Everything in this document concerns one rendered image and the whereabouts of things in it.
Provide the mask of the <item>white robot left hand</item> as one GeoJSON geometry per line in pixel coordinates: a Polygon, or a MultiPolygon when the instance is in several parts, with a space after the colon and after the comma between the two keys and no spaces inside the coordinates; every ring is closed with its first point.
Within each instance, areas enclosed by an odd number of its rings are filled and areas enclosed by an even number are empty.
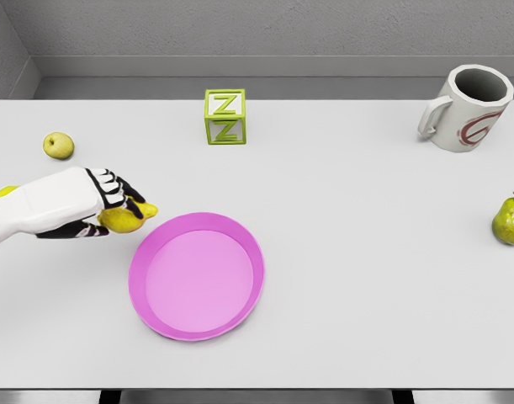
{"type": "Polygon", "coordinates": [[[146,202],[127,181],[107,168],[71,167],[25,184],[21,193],[25,207],[19,230],[43,239],[107,236],[106,227],[87,219],[118,207],[142,219],[137,205],[146,202]]]}

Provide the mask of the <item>yellow lemon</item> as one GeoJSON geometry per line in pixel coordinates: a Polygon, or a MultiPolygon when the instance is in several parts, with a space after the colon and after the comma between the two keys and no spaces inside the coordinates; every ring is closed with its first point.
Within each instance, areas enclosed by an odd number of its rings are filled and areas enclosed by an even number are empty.
{"type": "Polygon", "coordinates": [[[123,207],[102,210],[98,215],[98,223],[119,234],[127,234],[139,230],[146,221],[158,213],[158,208],[148,202],[135,202],[143,215],[137,218],[133,213],[123,207]]]}

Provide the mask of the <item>pink round plate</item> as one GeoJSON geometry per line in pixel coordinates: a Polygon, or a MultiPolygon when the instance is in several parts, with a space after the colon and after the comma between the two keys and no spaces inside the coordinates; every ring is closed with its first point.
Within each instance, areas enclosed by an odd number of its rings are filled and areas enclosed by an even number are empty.
{"type": "Polygon", "coordinates": [[[257,239],[229,217],[180,215],[138,246],[128,273],[138,317],[163,337],[204,341],[240,325],[257,305],[265,263],[257,239]]]}

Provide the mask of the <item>small yellow-green apple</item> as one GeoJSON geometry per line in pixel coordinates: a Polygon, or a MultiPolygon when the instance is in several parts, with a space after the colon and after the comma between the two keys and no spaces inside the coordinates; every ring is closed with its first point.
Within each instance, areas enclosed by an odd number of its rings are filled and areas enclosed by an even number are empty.
{"type": "Polygon", "coordinates": [[[51,132],[43,140],[43,151],[56,160],[67,160],[75,150],[73,139],[63,132],[51,132]]]}

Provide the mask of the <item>green letter Z block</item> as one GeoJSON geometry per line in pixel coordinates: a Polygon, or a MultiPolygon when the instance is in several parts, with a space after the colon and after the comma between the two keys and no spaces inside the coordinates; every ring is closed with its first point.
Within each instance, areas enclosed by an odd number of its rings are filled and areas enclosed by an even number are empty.
{"type": "Polygon", "coordinates": [[[245,145],[245,90],[207,89],[204,97],[204,124],[209,145],[245,145]]]}

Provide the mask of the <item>white mug with red logo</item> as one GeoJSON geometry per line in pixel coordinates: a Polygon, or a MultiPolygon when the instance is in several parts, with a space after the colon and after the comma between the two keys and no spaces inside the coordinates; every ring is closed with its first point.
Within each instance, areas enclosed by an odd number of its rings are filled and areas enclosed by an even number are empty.
{"type": "Polygon", "coordinates": [[[470,152],[489,134],[514,98],[514,87],[495,68],[455,67],[438,96],[428,102],[417,132],[449,152],[470,152]]]}

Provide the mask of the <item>green pear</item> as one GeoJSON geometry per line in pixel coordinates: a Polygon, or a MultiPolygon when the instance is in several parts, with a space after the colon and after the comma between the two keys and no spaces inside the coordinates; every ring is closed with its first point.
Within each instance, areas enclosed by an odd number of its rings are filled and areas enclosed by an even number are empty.
{"type": "Polygon", "coordinates": [[[514,192],[506,199],[492,220],[494,236],[505,244],[514,245],[514,192]]]}

